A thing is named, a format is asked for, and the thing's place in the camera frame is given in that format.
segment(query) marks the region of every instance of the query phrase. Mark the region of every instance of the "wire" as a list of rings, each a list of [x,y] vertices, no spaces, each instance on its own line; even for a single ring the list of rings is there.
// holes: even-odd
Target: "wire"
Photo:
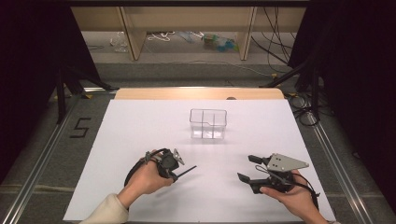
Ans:
[[[234,87],[234,84],[230,80],[225,80],[224,86],[232,86]]]
[[[264,34],[264,32],[262,32],[262,36],[264,36],[264,38],[267,39],[268,41],[273,41],[273,40],[270,40],[270,38],[268,38],[268,37]],[[282,46],[281,43],[276,43],[275,41],[273,41],[273,44]],[[283,45],[283,47],[288,48],[288,49],[293,49],[292,47],[287,46],[287,45]]]
[[[125,177],[124,186],[126,186],[128,184],[132,175],[140,168],[140,166],[142,166],[144,163],[147,164],[149,161],[154,161],[151,159],[151,157],[154,157],[156,154],[163,152],[165,150],[166,150],[166,148],[162,148],[162,149],[156,150],[151,153],[146,152],[145,158],[138,160],[137,163],[134,165],[134,167],[132,167],[132,169],[129,171],[128,175]]]
[[[294,185],[294,186],[298,186],[298,187],[307,189],[307,190],[310,192],[310,194],[311,194],[312,202],[314,203],[315,207],[319,210],[319,206],[318,206],[318,196],[319,196],[320,194],[316,194],[316,193],[315,193],[315,190],[314,190],[314,188],[312,187],[311,183],[309,183],[309,181],[308,181],[304,176],[299,175],[299,174],[294,174],[294,173],[290,172],[292,175],[297,175],[297,176],[301,177],[303,180],[305,180],[307,185],[305,185],[305,184],[300,184],[300,183],[295,182],[295,181],[289,181],[289,180],[287,180],[286,178],[282,178],[282,177],[280,177],[279,175],[276,175],[275,173],[269,171],[269,170],[268,170],[268,167],[267,167],[266,165],[265,165],[266,168],[264,168],[264,167],[262,167],[262,166],[260,166],[260,165],[256,165],[255,167],[256,167],[256,170],[258,170],[258,171],[260,171],[260,172],[263,172],[263,173],[266,173],[266,174],[268,174],[268,175],[270,175],[270,176],[272,176],[272,177],[277,178],[278,180],[280,180],[280,182],[281,182],[283,185]]]
[[[153,34],[151,34],[152,37],[148,37],[148,40],[159,39],[159,40],[161,40],[161,41],[168,42],[168,41],[171,41],[171,38],[169,38],[168,35],[174,35],[174,34],[175,34],[174,31],[172,31],[172,32],[166,32],[166,33],[160,32],[159,35],[160,35],[161,37],[159,37],[159,36],[157,36],[156,34],[153,33]]]
[[[259,48],[263,49],[264,51],[266,51],[267,53],[271,54],[272,56],[274,56],[275,58],[277,58],[278,60],[280,60],[282,63],[284,64],[288,64],[288,62],[286,62],[285,60],[279,58],[278,56],[276,56],[276,54],[274,54],[273,52],[271,52],[269,49],[266,49],[265,47],[261,46],[254,38],[253,36],[251,37],[251,39],[257,44],[257,46],[259,46]]]
[[[309,115],[309,114],[313,114],[312,113],[312,107],[311,106],[307,106],[304,108],[301,108],[299,110],[293,111],[293,114],[296,114],[297,116],[295,117],[296,119],[298,119],[300,121],[301,124],[303,124],[304,126],[315,126],[319,123],[319,118],[315,118],[313,123],[306,123],[303,121],[303,115]]]
[[[294,103],[295,99],[297,99],[297,98],[303,100],[303,104],[302,105],[297,106]],[[306,108],[306,106],[307,106],[307,102],[305,100],[305,97],[303,97],[303,96],[300,97],[299,95],[295,95],[295,96],[289,95],[289,104],[290,104],[290,106],[292,106],[295,109],[302,109],[302,108]]]
[[[155,56],[154,52],[152,52],[145,44],[143,46],[148,50],[148,52],[150,52],[152,55]],[[158,63],[163,63],[163,64],[168,64],[168,63],[162,62],[160,60],[157,60],[157,62]],[[266,76],[266,77],[270,77],[271,76],[269,74],[261,73],[261,72],[258,72],[256,70],[248,68],[248,67],[240,66],[240,65],[237,65],[237,64],[233,64],[233,63],[227,63],[227,62],[224,62],[224,61],[213,61],[213,62],[210,62],[210,61],[204,61],[204,60],[195,60],[195,61],[188,61],[188,62],[169,62],[169,63],[181,63],[181,64],[189,64],[189,63],[225,63],[225,64],[229,64],[229,65],[235,66],[237,68],[242,68],[242,69],[251,71],[253,73],[256,73],[256,74],[259,74],[259,75],[262,75],[262,76]]]
[[[88,50],[93,50],[93,49],[103,49],[104,46],[102,45],[87,45]]]
[[[273,38],[274,38],[274,35],[275,35],[275,36],[277,37],[279,43],[280,43],[280,46],[281,46],[281,48],[282,48],[282,51],[283,51],[284,56],[285,56],[286,60],[288,61],[290,56],[289,56],[289,54],[287,53],[287,51],[286,51],[286,49],[285,49],[285,46],[284,46],[283,43],[282,43],[282,39],[280,38],[279,25],[278,25],[278,23],[277,23],[277,18],[278,18],[278,14],[279,14],[279,7],[275,7],[275,16],[276,16],[275,24],[272,23],[272,21],[271,21],[269,15],[268,15],[268,13],[267,13],[267,10],[265,9],[265,7],[263,7],[263,10],[264,10],[265,16],[267,17],[267,20],[270,22],[271,28],[272,28],[272,30],[273,30],[273,36],[272,36],[272,38],[271,38],[270,45],[271,45],[271,43],[273,42]]]
[[[286,73],[286,72],[283,72],[283,71],[279,71],[279,70],[276,70],[271,64],[270,64],[270,56],[267,54],[267,62],[268,62],[268,65],[274,70],[274,71],[276,71],[276,72],[278,72],[278,73]]]

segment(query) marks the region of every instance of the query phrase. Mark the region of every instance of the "white sleeve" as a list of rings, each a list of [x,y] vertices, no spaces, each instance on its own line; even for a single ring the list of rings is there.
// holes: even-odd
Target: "white sleeve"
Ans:
[[[96,207],[91,215],[80,224],[106,223],[120,224],[128,220],[128,211],[117,198],[117,194],[109,194]]]

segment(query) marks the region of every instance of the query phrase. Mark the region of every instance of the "floor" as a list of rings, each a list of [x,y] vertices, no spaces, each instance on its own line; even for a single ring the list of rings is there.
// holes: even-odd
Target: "floor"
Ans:
[[[211,34],[235,39],[234,33]],[[281,34],[282,43],[292,47],[294,35]],[[288,59],[282,48],[264,37],[271,38],[272,34],[268,33],[255,33],[253,37],[262,47],[271,47],[270,50],[279,59],[275,56],[268,57],[268,53],[251,42],[247,60],[241,61],[236,50],[220,52],[205,46],[197,35],[175,33],[166,36],[169,41],[155,37],[147,40],[139,60],[131,61],[129,53],[116,52],[116,48],[111,45],[118,38],[117,33],[84,32],[83,36],[101,79],[117,87],[257,87],[281,76],[281,72],[290,70],[279,60]],[[296,79],[297,77],[291,78],[279,88],[285,94],[294,93],[293,84]],[[96,87],[89,82],[83,82],[83,85],[89,90]],[[22,206],[22,213],[16,220],[18,223],[64,223],[64,212],[89,156],[106,106],[113,98],[114,92],[104,91],[70,96],[67,99],[67,122],[59,127],[56,125],[56,94],[53,94],[29,145],[21,152],[0,186],[0,218],[6,217],[7,210],[35,169],[35,163],[41,160],[41,153],[49,148],[49,156],[37,177],[29,200]],[[291,108],[297,109],[304,99],[309,99],[309,93],[291,98]],[[359,158],[352,154],[353,146],[348,142],[337,118],[325,106],[325,95],[321,95],[320,103],[324,106],[320,109],[319,125],[305,126],[305,123],[312,121],[309,116],[301,116],[296,122],[337,220],[348,224],[396,223],[395,214],[375,182]],[[77,123],[89,128],[84,137],[76,137],[83,135],[81,130],[75,129]],[[60,132],[59,136],[54,136],[54,130]],[[362,202],[363,207],[354,205],[354,202]],[[360,214],[362,208],[367,209],[366,215]]]

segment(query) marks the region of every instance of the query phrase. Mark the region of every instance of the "white table surface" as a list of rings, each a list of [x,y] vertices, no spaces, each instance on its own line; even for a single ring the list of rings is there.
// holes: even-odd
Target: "white table surface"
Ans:
[[[225,109],[225,138],[191,138],[190,110]],[[280,153],[309,163],[300,170],[318,197],[321,214],[335,220],[303,138],[286,100],[113,100],[78,181],[64,220],[82,220],[109,193],[118,193],[125,176],[146,151],[177,148],[186,165],[197,168],[174,185],[134,202],[133,222],[268,222],[300,221],[277,200],[253,194],[236,173],[255,178],[248,155]]]

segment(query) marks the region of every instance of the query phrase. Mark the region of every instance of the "human hand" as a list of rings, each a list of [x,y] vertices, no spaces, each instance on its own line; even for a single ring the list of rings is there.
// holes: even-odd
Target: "human hand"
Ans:
[[[299,176],[300,172],[297,170],[293,170],[291,172],[295,174],[295,182],[307,185],[306,180]],[[290,191],[282,193],[276,189],[261,187],[260,191],[263,194],[266,194],[283,203],[292,214],[301,218],[303,221],[305,221],[305,223],[328,223],[315,207],[314,203],[312,202],[311,193],[307,189],[294,186],[294,188]]]
[[[156,162],[149,161],[137,169],[117,197],[125,207],[129,207],[141,195],[153,193],[158,189],[172,185],[173,182],[173,178],[161,177]]]

